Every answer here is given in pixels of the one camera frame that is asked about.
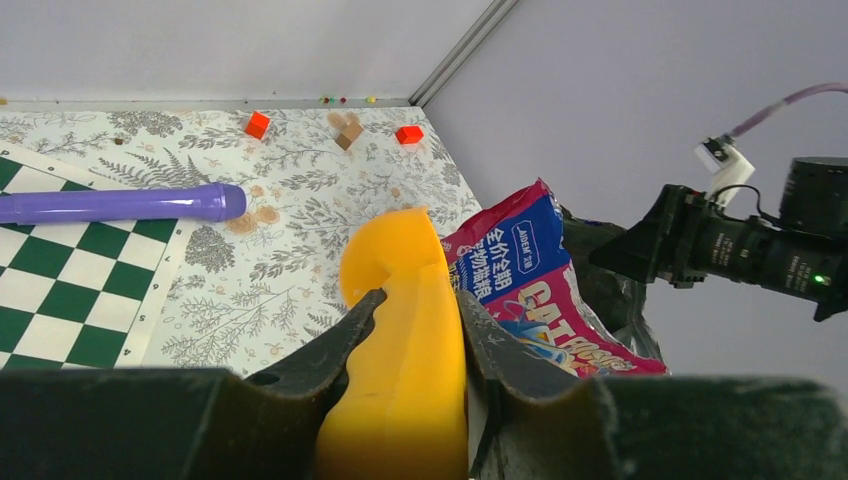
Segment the cat food bag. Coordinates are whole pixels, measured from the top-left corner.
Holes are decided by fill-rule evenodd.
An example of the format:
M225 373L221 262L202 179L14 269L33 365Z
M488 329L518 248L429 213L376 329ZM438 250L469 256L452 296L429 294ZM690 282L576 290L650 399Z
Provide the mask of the cat food bag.
M482 210L444 237L455 290L468 291L520 343L578 378L665 374L615 339L582 299L564 218L542 180Z

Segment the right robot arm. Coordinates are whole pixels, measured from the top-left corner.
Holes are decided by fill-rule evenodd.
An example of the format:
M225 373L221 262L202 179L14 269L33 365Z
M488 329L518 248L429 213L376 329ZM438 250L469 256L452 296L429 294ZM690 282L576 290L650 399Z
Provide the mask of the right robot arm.
M847 161L793 159L778 216L728 216L713 194L667 184L633 227L594 249L592 265L642 283L690 288L709 275L816 305L822 322L847 309Z

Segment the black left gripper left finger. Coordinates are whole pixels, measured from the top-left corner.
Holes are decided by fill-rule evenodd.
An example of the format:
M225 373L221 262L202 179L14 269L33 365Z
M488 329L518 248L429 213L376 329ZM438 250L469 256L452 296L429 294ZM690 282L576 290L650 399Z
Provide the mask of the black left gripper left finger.
M216 368L12 370L1 376L5 479L312 479L345 363L386 299L247 377Z

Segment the yellow plastic scoop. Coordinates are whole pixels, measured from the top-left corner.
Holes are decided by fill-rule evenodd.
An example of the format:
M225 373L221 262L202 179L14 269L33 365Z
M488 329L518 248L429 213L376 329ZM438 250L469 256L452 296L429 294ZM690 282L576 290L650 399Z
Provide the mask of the yellow plastic scoop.
M345 247L339 285L348 306L368 291L386 298L346 360L349 383L319 430L315 478L467 478L464 337L426 208L364 224Z

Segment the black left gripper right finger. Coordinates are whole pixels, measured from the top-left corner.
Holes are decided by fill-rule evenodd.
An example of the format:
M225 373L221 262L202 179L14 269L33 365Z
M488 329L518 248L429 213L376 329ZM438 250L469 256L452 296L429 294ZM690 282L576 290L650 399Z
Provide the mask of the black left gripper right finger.
M479 479L843 479L847 400L806 379L577 378L456 296L486 408Z

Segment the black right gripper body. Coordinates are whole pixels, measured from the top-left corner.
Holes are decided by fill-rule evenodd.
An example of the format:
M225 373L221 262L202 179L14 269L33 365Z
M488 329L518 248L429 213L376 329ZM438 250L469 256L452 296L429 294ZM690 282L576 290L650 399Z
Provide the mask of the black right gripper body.
M673 266L687 282L708 275L784 292L788 248L795 235L766 225L758 216L724 218L699 192L684 195L682 230Z

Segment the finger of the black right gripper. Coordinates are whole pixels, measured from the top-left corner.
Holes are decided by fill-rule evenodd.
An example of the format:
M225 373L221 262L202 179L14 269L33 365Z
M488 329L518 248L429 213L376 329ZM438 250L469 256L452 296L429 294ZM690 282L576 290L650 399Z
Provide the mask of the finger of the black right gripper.
M693 190L667 184L642 220L589 254L589 263L629 279L652 283L661 278L675 287L691 287L687 238Z

